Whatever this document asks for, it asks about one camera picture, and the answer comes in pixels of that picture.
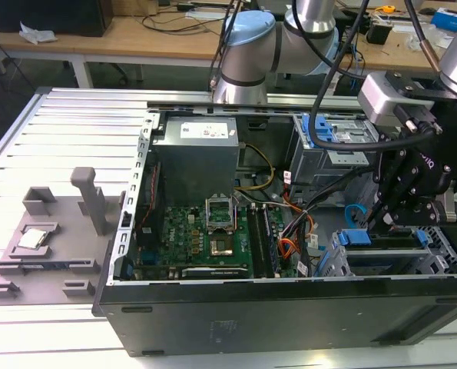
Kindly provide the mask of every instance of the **white tissue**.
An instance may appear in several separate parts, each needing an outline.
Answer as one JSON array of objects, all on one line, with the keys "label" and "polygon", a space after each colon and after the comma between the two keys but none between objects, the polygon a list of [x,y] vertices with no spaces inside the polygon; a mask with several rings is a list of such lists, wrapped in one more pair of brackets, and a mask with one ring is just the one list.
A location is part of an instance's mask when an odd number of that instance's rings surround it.
[{"label": "white tissue", "polygon": [[37,31],[35,29],[25,27],[21,22],[20,27],[22,27],[20,36],[34,45],[37,45],[39,42],[53,42],[58,40],[53,31]]}]

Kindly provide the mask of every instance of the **white label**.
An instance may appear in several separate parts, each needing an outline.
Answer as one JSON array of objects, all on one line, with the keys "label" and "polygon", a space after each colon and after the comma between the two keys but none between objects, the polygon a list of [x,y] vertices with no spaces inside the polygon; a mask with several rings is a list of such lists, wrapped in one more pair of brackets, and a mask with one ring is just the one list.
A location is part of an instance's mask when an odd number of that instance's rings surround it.
[{"label": "white label", "polygon": [[308,243],[309,247],[319,249],[319,236],[316,234],[310,235],[310,242]]},{"label": "white label", "polygon": [[228,125],[186,121],[180,126],[180,138],[228,138]]},{"label": "white label", "polygon": [[296,269],[298,269],[298,271],[303,274],[304,277],[308,277],[308,267],[301,261],[298,261],[298,266]]}]

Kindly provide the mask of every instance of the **aluminum extrusion table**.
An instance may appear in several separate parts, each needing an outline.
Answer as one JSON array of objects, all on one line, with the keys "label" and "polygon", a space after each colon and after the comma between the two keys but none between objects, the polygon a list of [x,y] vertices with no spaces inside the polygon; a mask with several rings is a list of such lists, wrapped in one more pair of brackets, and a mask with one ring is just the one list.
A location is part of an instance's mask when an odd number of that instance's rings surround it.
[{"label": "aluminum extrusion table", "polygon": [[[126,185],[147,101],[208,101],[202,92],[54,89],[35,95],[0,142],[0,257],[25,208],[29,185],[77,195],[66,184],[76,165],[96,168],[104,194]],[[312,97],[270,95],[270,102],[308,105]],[[355,98],[324,107],[357,108]],[[309,312],[309,319],[318,319]],[[91,305],[0,307],[0,367],[457,367],[457,321],[411,347],[130,358]]]}]

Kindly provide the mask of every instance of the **black box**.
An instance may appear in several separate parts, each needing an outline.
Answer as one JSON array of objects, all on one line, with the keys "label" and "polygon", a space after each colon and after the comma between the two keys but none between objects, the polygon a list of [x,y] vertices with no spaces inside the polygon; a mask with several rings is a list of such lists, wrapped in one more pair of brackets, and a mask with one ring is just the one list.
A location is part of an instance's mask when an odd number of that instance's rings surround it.
[{"label": "black box", "polygon": [[39,31],[102,36],[114,17],[111,0],[0,0],[0,32]]}]

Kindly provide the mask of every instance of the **electronics on desk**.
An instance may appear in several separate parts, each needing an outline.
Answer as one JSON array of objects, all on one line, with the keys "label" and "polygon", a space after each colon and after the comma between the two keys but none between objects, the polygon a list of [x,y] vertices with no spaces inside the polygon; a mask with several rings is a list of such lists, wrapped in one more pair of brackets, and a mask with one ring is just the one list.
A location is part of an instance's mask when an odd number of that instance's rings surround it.
[{"label": "electronics on desk", "polygon": [[393,27],[391,22],[373,20],[368,33],[366,33],[366,40],[370,44],[384,45]]},{"label": "electronics on desk", "polygon": [[457,12],[447,8],[439,8],[435,15],[433,15],[431,24],[438,28],[457,32]]},{"label": "electronics on desk", "polygon": [[111,0],[0,0],[0,32],[18,32],[22,22],[41,31],[100,37],[113,17]]}]

